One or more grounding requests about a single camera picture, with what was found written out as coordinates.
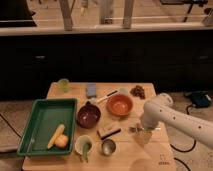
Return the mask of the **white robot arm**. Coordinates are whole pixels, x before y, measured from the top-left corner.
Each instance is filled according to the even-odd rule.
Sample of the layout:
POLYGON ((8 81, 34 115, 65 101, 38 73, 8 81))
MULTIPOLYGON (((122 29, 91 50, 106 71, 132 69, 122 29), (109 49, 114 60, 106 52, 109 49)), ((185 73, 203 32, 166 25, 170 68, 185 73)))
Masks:
POLYGON ((152 131, 163 122, 213 149, 213 122, 183 114, 172 106, 173 99, 167 93, 147 100, 140 117, 142 129, 152 131))

